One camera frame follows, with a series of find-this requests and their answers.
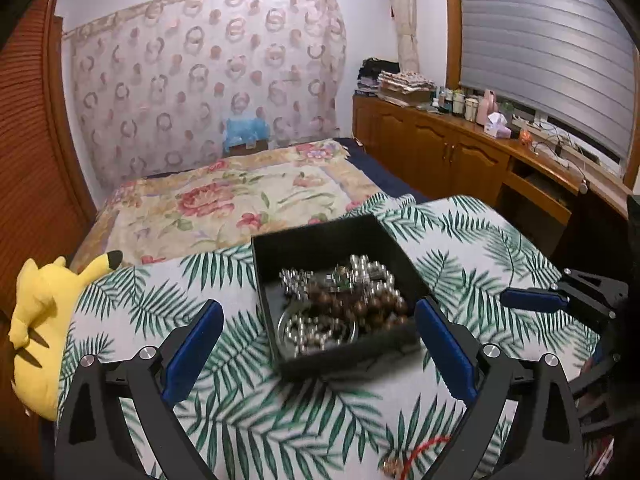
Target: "blue gripper pad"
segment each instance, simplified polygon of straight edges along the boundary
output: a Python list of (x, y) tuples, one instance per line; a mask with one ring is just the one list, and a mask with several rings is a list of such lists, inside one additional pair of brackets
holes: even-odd
[(474, 367), (460, 348), (449, 329), (426, 299), (415, 305), (415, 323), (418, 333), (438, 367), (449, 393), (468, 406), (478, 391), (475, 386)]
[(500, 304), (506, 308), (552, 314), (567, 308), (569, 302), (557, 292), (548, 290), (505, 288), (500, 293)]
[(166, 368), (162, 398), (169, 406), (186, 399), (216, 345), (225, 323), (222, 306), (211, 301)]

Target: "window blind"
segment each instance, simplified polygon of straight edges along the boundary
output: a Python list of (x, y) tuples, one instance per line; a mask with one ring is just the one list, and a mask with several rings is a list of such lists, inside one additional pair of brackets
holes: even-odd
[(564, 121), (626, 158), (629, 34), (606, 0), (462, 0), (461, 83)]

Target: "leaf patterned tablecloth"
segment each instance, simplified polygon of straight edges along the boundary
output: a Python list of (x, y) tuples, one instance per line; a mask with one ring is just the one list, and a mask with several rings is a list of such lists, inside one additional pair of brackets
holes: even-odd
[[(396, 238), (450, 320), (511, 356), (560, 358), (574, 378), (597, 336), (565, 313), (508, 310), (506, 286), (548, 286), (558, 270), (498, 213), (466, 196), (415, 205), (377, 194), (349, 216), (373, 213)], [(159, 346), (209, 298), (225, 328), (189, 399), (174, 412), (193, 445), (222, 479), (383, 478), (389, 456), (406, 459), (427, 439), (451, 434), (465, 407), (454, 400), (429, 353), (409, 348), (352, 370), (287, 383), (271, 368), (256, 310), (249, 244), (118, 270), (79, 298), (60, 376), (60, 410), (82, 355), (103, 361)], [(122, 400), (146, 471), (164, 478), (136, 416)], [(505, 406), (478, 474), (491, 470), (514, 407)], [(408, 478), (420, 478), (442, 445), (422, 453)]]

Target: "pikachu plush toy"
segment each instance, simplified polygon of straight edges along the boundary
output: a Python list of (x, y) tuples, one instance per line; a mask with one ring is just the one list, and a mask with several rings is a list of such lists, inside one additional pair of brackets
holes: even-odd
[(110, 251), (80, 274), (67, 269), (62, 256), (41, 268), (31, 259), (22, 266), (9, 330), (16, 351), (12, 386), (32, 412), (56, 420), (60, 365), (76, 301), (87, 285), (121, 262), (122, 252)]

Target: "black jewelry box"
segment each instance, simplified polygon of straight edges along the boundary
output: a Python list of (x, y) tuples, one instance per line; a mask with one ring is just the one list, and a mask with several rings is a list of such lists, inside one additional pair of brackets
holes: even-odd
[(373, 215), (306, 225), (252, 238), (256, 286), (273, 364), (287, 379), (303, 379), (322, 372), (351, 367), (391, 349), (416, 344), (415, 321), (359, 337), (356, 341), (313, 354), (286, 358), (276, 341), (280, 317), (289, 304), (280, 283), (282, 269), (331, 270), (349, 264), (351, 254), (366, 254), (379, 261), (396, 277), (398, 289), (412, 312), (429, 287), (420, 278), (409, 257)]

